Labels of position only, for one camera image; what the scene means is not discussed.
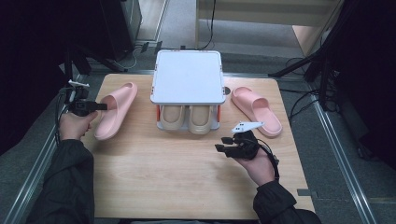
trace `background table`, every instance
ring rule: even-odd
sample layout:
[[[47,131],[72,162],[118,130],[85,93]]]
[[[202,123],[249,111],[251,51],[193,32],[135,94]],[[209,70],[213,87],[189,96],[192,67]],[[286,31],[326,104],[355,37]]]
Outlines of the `background table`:
[[[248,121],[231,95],[221,106],[218,130],[206,135],[165,132],[156,126],[150,75],[107,75],[96,101],[130,81],[138,93],[119,132],[106,141],[95,140],[98,117],[82,139],[95,159],[95,216],[257,219],[252,208],[256,184],[242,166],[215,149],[221,137],[233,136],[231,129],[239,121]],[[276,81],[225,77],[224,82],[231,90],[246,86],[268,99],[283,132],[273,139],[253,132],[280,159],[280,183],[296,198],[296,207],[314,211],[311,198],[297,194],[307,185]]]

